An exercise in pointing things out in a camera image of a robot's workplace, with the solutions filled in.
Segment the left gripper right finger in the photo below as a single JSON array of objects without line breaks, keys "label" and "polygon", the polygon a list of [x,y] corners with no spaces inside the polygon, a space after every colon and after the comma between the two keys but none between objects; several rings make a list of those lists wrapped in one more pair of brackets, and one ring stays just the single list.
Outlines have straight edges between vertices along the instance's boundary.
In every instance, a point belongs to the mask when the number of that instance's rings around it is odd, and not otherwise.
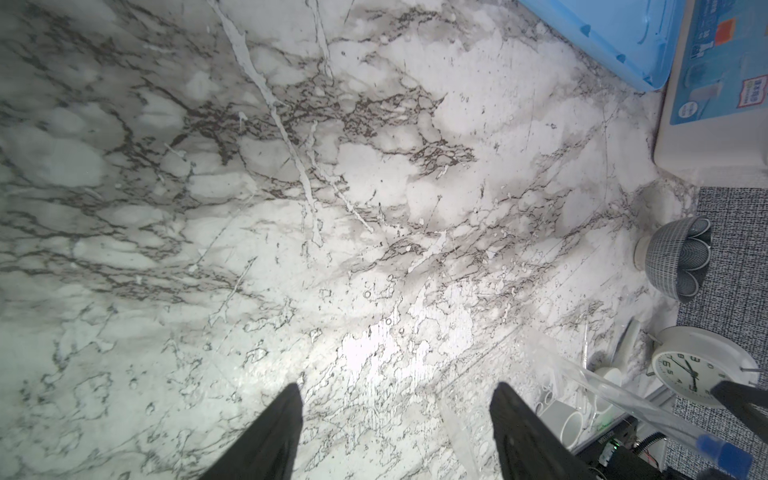
[{"label": "left gripper right finger", "polygon": [[503,479],[594,478],[587,465],[560,443],[509,384],[496,386],[489,413]]}]

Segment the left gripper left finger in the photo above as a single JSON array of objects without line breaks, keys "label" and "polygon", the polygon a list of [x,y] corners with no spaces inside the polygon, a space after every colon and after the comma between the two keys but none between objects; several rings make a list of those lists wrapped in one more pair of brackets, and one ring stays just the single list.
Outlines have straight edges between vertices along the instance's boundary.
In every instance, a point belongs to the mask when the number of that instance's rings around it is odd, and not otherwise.
[{"label": "left gripper left finger", "polygon": [[302,411],[299,386],[291,383],[200,479],[290,479]]}]

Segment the blue capped test tube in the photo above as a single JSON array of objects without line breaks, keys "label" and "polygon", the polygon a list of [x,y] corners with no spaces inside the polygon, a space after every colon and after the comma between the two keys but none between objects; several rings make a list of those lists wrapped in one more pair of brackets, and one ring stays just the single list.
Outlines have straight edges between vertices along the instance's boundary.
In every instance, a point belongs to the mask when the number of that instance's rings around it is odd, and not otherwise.
[{"label": "blue capped test tube", "polygon": [[[588,391],[594,390],[590,386],[589,380],[599,380],[599,377],[593,372],[563,358],[546,343],[535,343],[533,351],[535,356],[539,356],[544,360],[556,373],[568,378]],[[622,387],[611,384],[608,384],[608,387],[611,392],[607,393],[606,397],[617,408],[643,422],[653,425],[667,437],[683,444],[694,453],[707,458],[732,477],[736,479],[748,478],[753,464],[753,456],[748,452],[691,422],[657,407]]]}]

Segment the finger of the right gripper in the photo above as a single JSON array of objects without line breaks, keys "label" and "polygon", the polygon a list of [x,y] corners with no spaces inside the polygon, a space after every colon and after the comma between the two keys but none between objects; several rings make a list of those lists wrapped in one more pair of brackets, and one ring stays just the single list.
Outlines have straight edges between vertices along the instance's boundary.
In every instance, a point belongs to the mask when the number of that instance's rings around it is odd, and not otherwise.
[{"label": "finger of the right gripper", "polygon": [[711,394],[763,443],[768,442],[766,390],[722,381],[711,389]]}]

